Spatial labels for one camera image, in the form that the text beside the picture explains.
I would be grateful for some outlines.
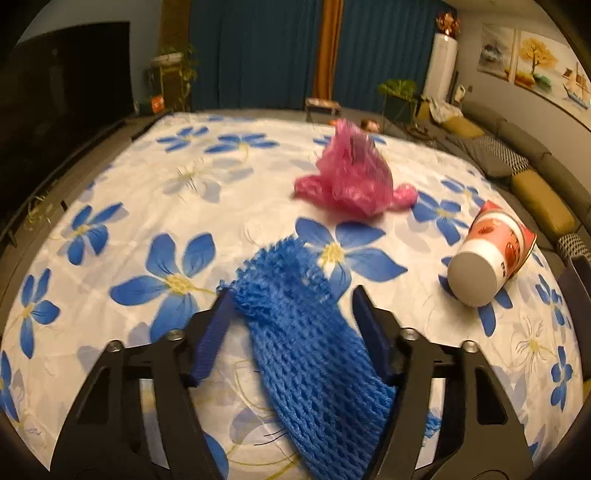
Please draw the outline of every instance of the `white tower appliance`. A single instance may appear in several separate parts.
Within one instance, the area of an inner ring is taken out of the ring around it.
[[[457,40],[443,33],[436,33],[427,79],[423,89],[424,97],[445,100],[456,66]]]

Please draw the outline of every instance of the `red and white paper cup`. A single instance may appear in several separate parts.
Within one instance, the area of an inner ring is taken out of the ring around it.
[[[530,256],[535,239],[517,218],[487,201],[447,268],[452,292],[471,307],[490,303]]]

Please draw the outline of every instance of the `bed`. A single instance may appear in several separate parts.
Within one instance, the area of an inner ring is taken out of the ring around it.
[[[524,425],[534,463],[582,406],[570,314],[536,247],[485,307],[460,304],[446,265],[485,200],[508,204],[463,160],[374,135],[394,183],[415,185],[412,210],[369,222],[292,197],[315,172],[332,127],[175,114],[137,139],[71,205],[38,252],[9,314],[0,403],[46,466],[66,414],[112,339],[142,345],[208,308],[220,281],[289,235],[320,252],[344,317],[363,284],[374,304],[432,342],[477,341]],[[208,445],[230,479],[310,474],[265,397],[249,332],[232,319],[212,375],[191,392]],[[433,382],[418,466],[434,455],[443,384]],[[166,466],[151,384],[142,384],[150,453]]]

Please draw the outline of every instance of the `sofa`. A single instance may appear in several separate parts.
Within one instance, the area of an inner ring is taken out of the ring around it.
[[[538,139],[477,102],[462,105],[464,117],[436,125],[428,102],[416,123],[437,148],[474,165],[534,231],[558,278],[570,257],[591,261],[591,193]]]

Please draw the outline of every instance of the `blue mesh net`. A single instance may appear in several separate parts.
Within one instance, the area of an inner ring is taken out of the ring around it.
[[[233,289],[280,420],[319,480],[359,480],[395,390],[377,377],[322,270],[301,241],[261,250]]]

